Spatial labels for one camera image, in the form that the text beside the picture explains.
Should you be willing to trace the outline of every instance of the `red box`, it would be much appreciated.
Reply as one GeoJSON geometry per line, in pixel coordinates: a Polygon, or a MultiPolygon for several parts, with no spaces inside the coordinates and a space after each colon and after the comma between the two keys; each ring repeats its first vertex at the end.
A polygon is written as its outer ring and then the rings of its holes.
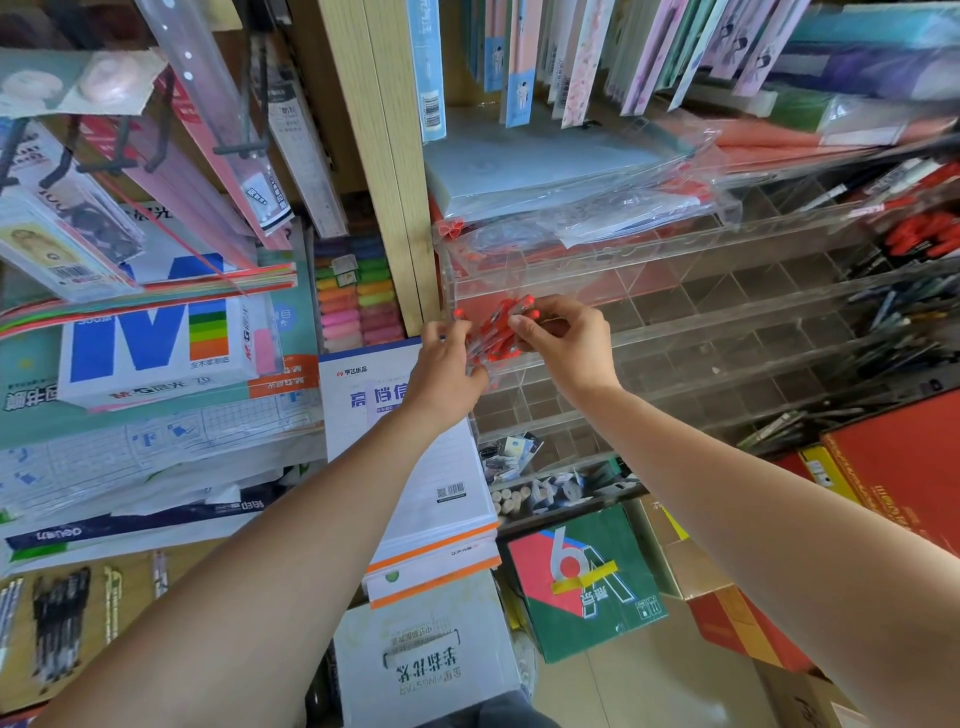
{"type": "Polygon", "coordinates": [[[960,390],[823,436],[860,502],[960,556],[960,390]]]}

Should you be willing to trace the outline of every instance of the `colored paper stack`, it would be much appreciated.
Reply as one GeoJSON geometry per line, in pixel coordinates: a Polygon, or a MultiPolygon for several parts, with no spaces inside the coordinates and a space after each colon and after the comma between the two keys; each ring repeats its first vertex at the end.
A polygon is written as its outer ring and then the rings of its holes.
{"type": "Polygon", "coordinates": [[[345,352],[404,338],[394,282],[379,235],[318,241],[315,256],[326,352],[345,352]],[[342,265],[347,266],[345,272],[341,272],[342,265]]]}

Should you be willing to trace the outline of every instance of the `orange stripe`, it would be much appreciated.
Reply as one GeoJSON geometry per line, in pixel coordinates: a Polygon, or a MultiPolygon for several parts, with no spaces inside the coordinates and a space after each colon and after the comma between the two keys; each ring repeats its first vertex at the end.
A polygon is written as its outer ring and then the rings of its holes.
{"type": "Polygon", "coordinates": [[[375,564],[370,564],[370,567],[367,569],[367,573],[386,569],[394,564],[399,564],[401,561],[412,559],[414,556],[420,556],[423,553],[429,553],[430,551],[435,551],[438,548],[443,548],[444,546],[449,546],[450,544],[456,544],[458,541],[465,541],[466,539],[472,538],[473,536],[479,536],[481,533],[486,533],[487,531],[495,531],[498,526],[499,523],[491,523],[490,525],[480,526],[479,528],[474,528],[472,531],[468,531],[467,533],[462,533],[459,536],[451,536],[448,539],[438,541],[436,544],[415,548],[413,551],[401,553],[399,556],[394,556],[392,559],[378,561],[375,564]]]}
{"type": "Polygon", "coordinates": [[[493,558],[487,559],[486,561],[481,561],[479,564],[474,564],[471,567],[464,567],[463,569],[453,571],[452,573],[441,576],[433,581],[427,581],[423,584],[419,584],[416,587],[410,587],[410,589],[405,589],[402,592],[397,592],[394,595],[384,596],[382,599],[372,601],[370,603],[370,608],[379,609],[380,607],[389,607],[391,604],[394,604],[401,599],[405,599],[408,596],[429,592],[431,589],[436,589],[444,584],[449,584],[451,581],[462,579],[464,576],[470,576],[472,573],[477,573],[483,569],[496,569],[496,567],[500,566],[501,563],[502,562],[500,561],[499,556],[493,556],[493,558]]]}
{"type": "Polygon", "coordinates": [[[206,341],[190,342],[191,361],[212,359],[214,356],[228,356],[229,353],[230,342],[226,337],[222,339],[207,339],[206,341]]]}

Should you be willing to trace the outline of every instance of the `cardboard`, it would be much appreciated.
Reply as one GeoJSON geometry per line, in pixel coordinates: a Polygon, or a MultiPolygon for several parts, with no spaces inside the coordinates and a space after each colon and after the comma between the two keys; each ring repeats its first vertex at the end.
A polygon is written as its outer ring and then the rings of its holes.
{"type": "Polygon", "coordinates": [[[802,653],[697,546],[653,495],[624,503],[640,551],[665,594],[686,601],[710,643],[801,672],[813,662],[802,653]]]}
{"type": "Polygon", "coordinates": [[[870,728],[833,683],[762,662],[755,665],[780,728],[870,728]]]}
{"type": "Polygon", "coordinates": [[[960,390],[953,390],[821,438],[867,508],[955,556],[958,411],[960,390]]]}

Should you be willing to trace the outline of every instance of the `forearm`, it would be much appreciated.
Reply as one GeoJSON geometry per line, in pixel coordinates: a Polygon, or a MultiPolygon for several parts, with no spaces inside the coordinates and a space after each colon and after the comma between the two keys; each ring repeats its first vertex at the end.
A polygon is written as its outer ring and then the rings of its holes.
{"type": "Polygon", "coordinates": [[[943,705],[945,681],[960,667],[960,560],[619,388],[576,403],[692,538],[863,710],[896,722],[905,695],[920,702],[939,694],[943,705]]]}
{"type": "Polygon", "coordinates": [[[385,417],[187,573],[37,727],[275,724],[305,695],[435,435],[412,410],[385,417]]]}

